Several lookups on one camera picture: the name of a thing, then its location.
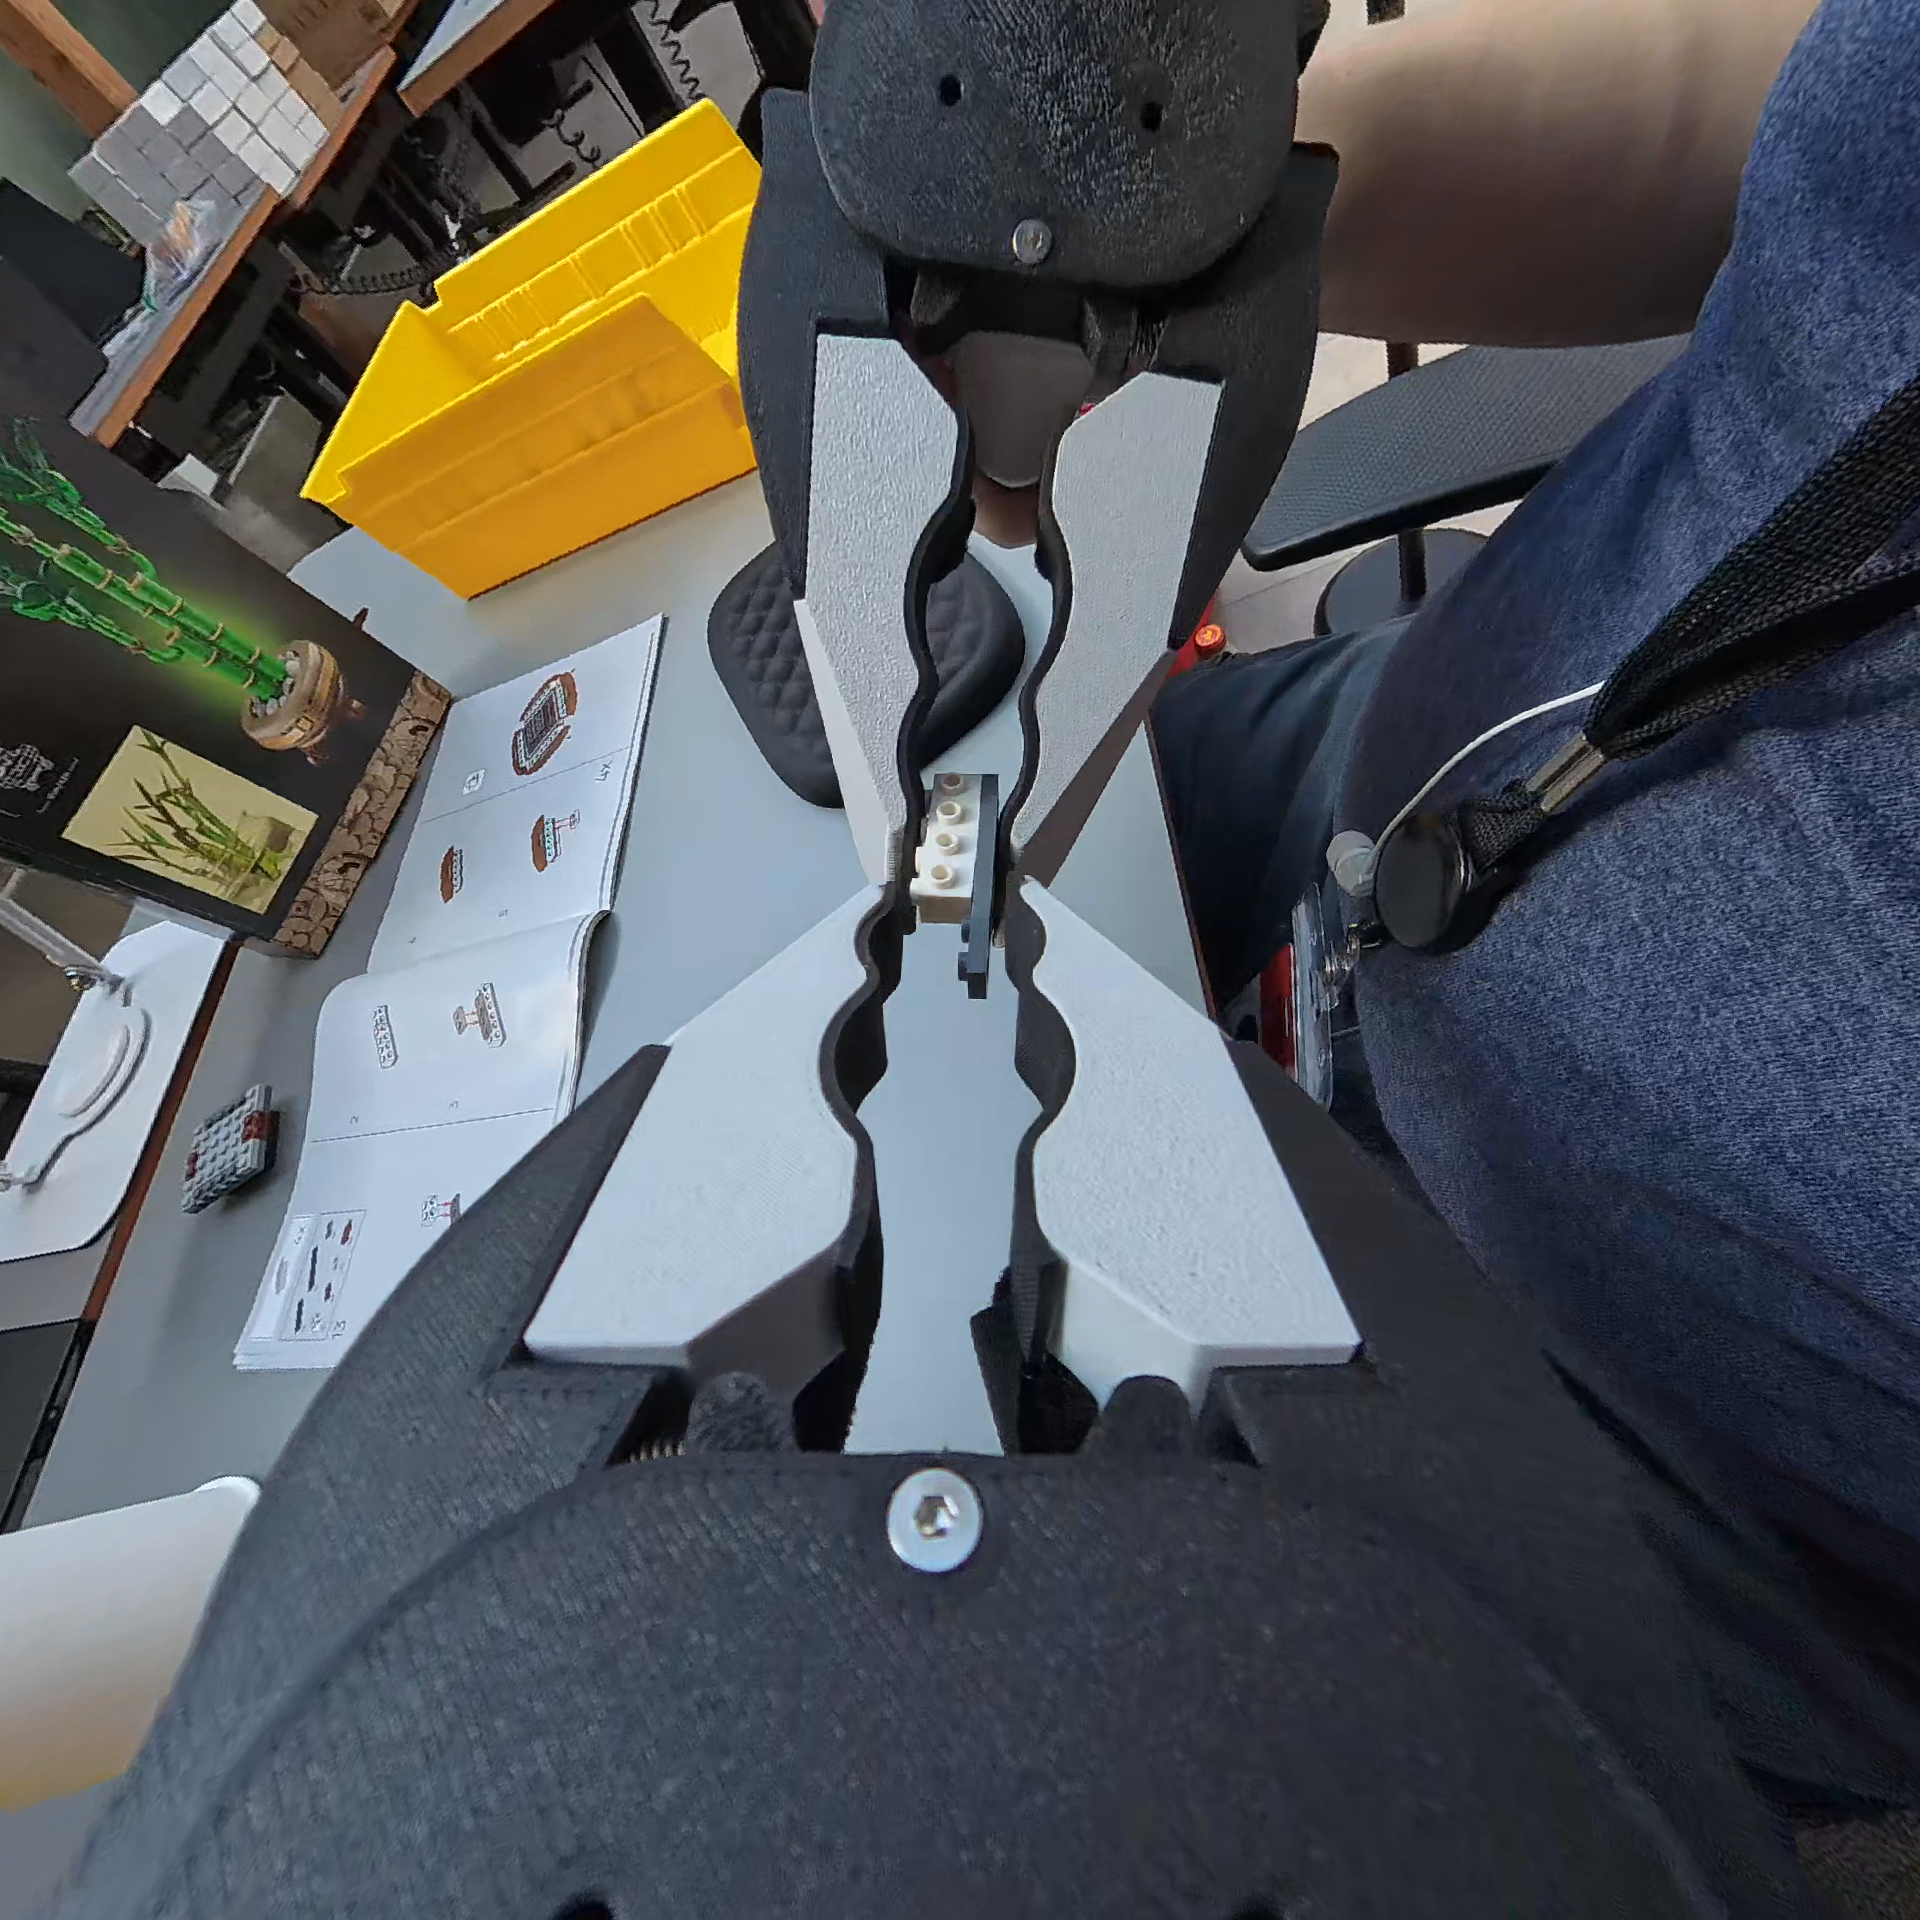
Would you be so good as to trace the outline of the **white tablet stand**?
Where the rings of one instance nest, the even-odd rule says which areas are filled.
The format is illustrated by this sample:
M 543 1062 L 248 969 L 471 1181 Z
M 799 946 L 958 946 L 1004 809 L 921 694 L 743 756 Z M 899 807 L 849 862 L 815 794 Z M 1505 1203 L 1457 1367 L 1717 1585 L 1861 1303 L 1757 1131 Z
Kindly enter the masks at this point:
M 73 995 L 4 1147 L 7 1276 L 116 1241 L 152 1186 L 203 1015 L 237 953 L 237 939 L 210 924 L 142 916 L 93 951 L 36 911 L 24 881 L 24 869 L 4 876 L 4 932 Z

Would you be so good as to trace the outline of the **black lego plate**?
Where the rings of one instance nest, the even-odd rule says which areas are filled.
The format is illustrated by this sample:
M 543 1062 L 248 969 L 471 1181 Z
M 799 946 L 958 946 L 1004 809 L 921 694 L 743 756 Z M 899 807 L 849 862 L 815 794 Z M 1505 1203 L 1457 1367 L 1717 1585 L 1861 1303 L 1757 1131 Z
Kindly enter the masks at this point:
M 971 796 L 971 879 L 967 911 L 962 921 L 958 980 L 971 1000 L 986 1000 L 994 972 L 994 946 L 999 907 L 999 780 L 975 777 Z

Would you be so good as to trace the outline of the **grey lego assembly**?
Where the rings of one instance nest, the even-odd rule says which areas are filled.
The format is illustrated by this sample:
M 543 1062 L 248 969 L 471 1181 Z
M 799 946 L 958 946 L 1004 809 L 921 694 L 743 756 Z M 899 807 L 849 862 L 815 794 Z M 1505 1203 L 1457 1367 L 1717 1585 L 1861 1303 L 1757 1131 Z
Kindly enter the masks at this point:
M 203 1117 L 181 1169 L 181 1214 L 200 1214 L 249 1187 L 276 1165 L 280 1115 L 268 1082 L 255 1082 Z

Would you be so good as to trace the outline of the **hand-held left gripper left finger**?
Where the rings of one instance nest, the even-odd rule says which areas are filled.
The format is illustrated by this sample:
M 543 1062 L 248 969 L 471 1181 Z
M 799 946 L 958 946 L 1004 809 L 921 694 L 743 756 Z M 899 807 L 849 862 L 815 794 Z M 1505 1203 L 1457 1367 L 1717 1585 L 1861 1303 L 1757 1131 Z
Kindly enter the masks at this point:
M 751 1374 L 848 1419 L 881 1306 L 873 1147 L 899 895 L 863 883 L 646 1055 L 654 1074 L 523 1341 L 548 1362 Z

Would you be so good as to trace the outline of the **black badge reel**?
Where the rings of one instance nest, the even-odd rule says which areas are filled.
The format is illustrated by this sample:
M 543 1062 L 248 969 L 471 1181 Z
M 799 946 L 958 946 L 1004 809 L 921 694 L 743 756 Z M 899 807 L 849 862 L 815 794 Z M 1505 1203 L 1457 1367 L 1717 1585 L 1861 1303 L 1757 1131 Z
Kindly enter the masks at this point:
M 1380 834 L 1371 911 L 1386 941 L 1443 953 L 1472 935 L 1476 862 L 1454 816 L 1415 811 Z

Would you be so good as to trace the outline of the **black mesh office chair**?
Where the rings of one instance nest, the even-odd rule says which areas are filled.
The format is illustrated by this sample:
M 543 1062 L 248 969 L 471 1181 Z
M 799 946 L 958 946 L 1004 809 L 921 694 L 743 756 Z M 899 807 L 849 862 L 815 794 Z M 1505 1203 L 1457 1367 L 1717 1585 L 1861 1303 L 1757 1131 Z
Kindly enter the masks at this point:
M 1595 347 L 1460 347 L 1302 425 L 1242 560 L 1323 563 L 1309 635 L 1419 611 L 1484 546 L 1460 522 L 1527 493 L 1672 364 L 1686 334 Z

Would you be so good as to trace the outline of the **red id badge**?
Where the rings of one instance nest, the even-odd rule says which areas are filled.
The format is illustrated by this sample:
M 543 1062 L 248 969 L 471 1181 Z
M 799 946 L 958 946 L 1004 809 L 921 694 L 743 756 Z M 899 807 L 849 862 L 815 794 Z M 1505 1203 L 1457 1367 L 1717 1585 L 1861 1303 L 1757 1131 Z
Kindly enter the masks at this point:
M 1332 1105 L 1338 1047 L 1358 1027 L 1354 973 L 1377 930 L 1374 907 L 1323 876 L 1299 893 L 1260 969 L 1260 1050 L 1319 1107 Z

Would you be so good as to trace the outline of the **person's blue shirt torso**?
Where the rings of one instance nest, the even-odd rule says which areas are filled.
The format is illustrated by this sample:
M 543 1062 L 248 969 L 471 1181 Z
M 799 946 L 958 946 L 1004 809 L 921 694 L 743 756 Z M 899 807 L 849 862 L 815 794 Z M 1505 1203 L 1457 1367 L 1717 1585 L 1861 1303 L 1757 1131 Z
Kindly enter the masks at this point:
M 1212 983 L 1334 835 L 1460 831 L 1633 649 L 1668 679 L 1443 953 L 1356 964 L 1360 1113 L 1672 1485 L 1736 1749 L 1844 1916 L 1916 1916 L 1916 4 L 1816 4 L 1688 346 L 1391 632 L 1173 679 L 1156 734 Z

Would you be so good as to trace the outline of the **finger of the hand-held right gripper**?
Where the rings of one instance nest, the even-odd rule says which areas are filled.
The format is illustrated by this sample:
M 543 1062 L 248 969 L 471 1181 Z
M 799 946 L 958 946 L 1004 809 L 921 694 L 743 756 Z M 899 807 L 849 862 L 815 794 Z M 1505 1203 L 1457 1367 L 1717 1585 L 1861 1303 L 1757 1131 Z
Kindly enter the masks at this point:
M 970 440 L 895 337 L 814 347 L 804 584 L 796 618 L 845 825 L 865 879 L 899 879 L 918 780 L 901 771 L 929 670 L 923 588 L 958 531 Z
M 1064 579 L 1020 692 L 1020 780 L 1002 811 L 1012 878 L 1055 879 L 1194 624 L 1182 589 L 1220 395 L 1143 371 L 1055 447 L 1046 505 Z

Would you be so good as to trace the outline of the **lego instruction booklet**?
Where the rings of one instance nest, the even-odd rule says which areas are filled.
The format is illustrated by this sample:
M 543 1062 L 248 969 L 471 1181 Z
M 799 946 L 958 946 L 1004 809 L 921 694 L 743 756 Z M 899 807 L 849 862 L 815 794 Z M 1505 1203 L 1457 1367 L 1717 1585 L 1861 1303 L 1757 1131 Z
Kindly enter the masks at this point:
M 447 709 L 366 968 L 317 1009 L 237 1372 L 332 1367 L 570 1113 L 663 632 L 655 613 Z

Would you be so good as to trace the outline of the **person's right forearm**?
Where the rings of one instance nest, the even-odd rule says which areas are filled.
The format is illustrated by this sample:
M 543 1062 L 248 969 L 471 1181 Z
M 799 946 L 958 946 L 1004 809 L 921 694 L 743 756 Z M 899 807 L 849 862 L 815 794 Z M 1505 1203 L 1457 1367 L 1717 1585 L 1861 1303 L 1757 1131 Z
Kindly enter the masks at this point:
M 1326 37 L 1321 332 L 1579 347 L 1688 332 L 1814 2 L 1460 2 Z

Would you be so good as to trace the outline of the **stack of grey white boxes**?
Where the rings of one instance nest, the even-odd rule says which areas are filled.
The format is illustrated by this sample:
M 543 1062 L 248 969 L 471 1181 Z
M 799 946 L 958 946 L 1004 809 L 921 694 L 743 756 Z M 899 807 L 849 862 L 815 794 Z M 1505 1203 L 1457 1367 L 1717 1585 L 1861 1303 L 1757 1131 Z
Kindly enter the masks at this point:
M 68 167 L 91 205 L 139 245 L 176 205 L 287 201 L 345 113 L 292 29 L 227 4 Z

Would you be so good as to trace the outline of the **cardboard box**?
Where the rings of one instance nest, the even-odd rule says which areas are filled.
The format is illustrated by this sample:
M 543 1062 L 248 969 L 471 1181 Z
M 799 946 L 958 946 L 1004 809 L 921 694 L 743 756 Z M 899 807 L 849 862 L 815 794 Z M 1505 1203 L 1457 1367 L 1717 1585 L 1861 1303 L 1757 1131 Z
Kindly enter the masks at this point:
M 255 4 L 280 36 L 294 41 L 333 91 L 407 22 L 418 2 L 278 2 Z

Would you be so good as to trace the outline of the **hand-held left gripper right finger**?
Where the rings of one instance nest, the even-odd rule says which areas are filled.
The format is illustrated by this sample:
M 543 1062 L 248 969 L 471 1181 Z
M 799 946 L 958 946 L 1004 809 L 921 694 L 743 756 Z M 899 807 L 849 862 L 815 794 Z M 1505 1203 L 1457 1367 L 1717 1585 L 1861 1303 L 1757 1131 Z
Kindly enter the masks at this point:
M 1015 1348 L 1096 1407 L 1164 1380 L 1342 1366 L 1360 1332 L 1268 1138 L 1236 1047 L 1043 883 L 1007 899 L 1015 1070 L 1035 1100 L 1014 1169 Z

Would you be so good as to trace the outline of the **white paper cup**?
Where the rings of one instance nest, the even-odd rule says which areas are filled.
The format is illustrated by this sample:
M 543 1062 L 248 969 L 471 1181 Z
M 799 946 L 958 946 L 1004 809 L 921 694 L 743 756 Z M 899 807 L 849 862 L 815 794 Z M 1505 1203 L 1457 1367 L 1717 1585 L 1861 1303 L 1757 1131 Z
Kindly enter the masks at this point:
M 258 1499 L 255 1479 L 219 1475 L 4 1534 L 4 1812 L 129 1765 Z

